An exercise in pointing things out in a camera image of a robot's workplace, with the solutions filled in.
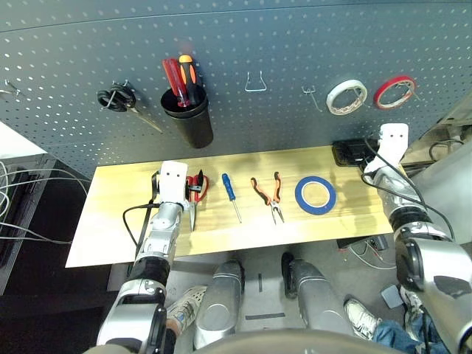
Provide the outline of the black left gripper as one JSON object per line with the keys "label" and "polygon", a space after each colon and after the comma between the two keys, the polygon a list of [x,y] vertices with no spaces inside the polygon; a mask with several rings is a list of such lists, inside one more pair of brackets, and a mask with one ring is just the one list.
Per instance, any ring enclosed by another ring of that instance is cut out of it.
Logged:
{"label": "black left gripper", "polygon": [[198,173],[198,185],[187,186],[187,191],[200,192],[201,187],[203,186],[203,183],[204,183],[204,174],[203,174],[203,170],[200,170],[199,173]]}

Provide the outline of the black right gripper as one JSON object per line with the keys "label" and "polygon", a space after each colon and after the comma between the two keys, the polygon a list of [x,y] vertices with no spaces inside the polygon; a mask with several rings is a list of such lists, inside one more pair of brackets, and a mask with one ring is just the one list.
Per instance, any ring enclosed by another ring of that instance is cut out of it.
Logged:
{"label": "black right gripper", "polygon": [[378,142],[368,141],[368,145],[369,147],[365,141],[349,141],[347,143],[347,160],[349,162],[371,161],[375,157],[372,151],[378,151]]}

